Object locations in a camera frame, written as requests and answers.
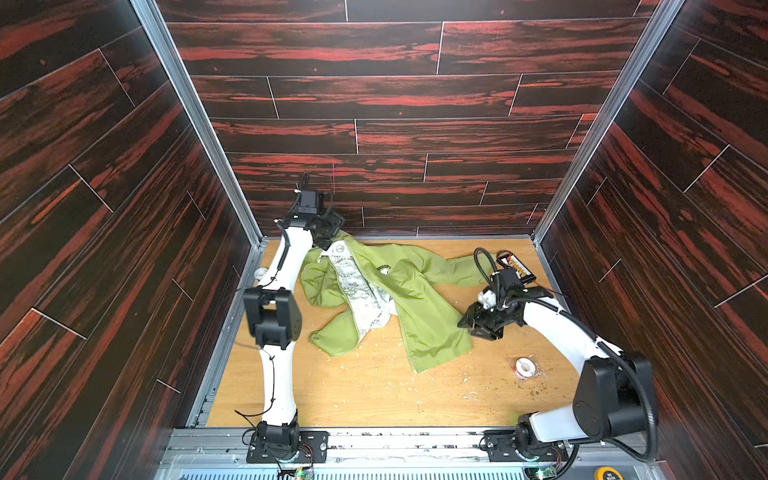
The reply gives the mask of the green zip-up jacket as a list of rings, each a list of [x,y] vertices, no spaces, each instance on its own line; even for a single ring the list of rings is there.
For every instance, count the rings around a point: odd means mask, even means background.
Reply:
[[[300,280],[308,302],[342,311],[309,340],[331,357],[354,351],[365,336],[399,319],[412,370],[422,373],[466,353],[470,334],[440,285],[481,288],[492,267],[472,256],[446,259],[414,245],[365,245],[341,233],[328,250],[314,248]]]

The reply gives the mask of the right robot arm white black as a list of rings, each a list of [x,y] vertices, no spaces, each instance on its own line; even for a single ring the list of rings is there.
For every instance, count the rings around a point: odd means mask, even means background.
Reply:
[[[500,339],[513,324],[538,331],[578,374],[570,405],[518,419],[513,442],[520,457],[534,459],[565,442],[605,442],[638,461],[655,459],[658,411],[647,358],[594,333],[542,287],[487,288],[458,322],[485,340]]]

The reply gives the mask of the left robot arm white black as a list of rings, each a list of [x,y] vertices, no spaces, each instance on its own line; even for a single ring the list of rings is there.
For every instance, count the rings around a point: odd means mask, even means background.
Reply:
[[[265,275],[243,293],[249,332],[263,369],[264,410],[256,416],[253,444],[279,459],[299,450],[298,408],[293,393],[294,350],[302,314],[294,296],[306,255],[326,250],[344,218],[331,208],[294,207],[275,221],[281,238]]]

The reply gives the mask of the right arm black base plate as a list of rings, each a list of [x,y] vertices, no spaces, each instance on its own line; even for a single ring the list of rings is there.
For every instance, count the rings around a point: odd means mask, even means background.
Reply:
[[[517,438],[516,430],[486,430],[479,442],[481,451],[491,462],[544,462],[564,463],[569,453],[560,443],[539,443],[523,435]]]

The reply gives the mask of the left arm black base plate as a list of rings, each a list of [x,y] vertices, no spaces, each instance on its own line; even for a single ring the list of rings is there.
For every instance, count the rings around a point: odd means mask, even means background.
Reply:
[[[284,431],[252,434],[246,454],[247,464],[326,462],[330,434],[321,430]]]

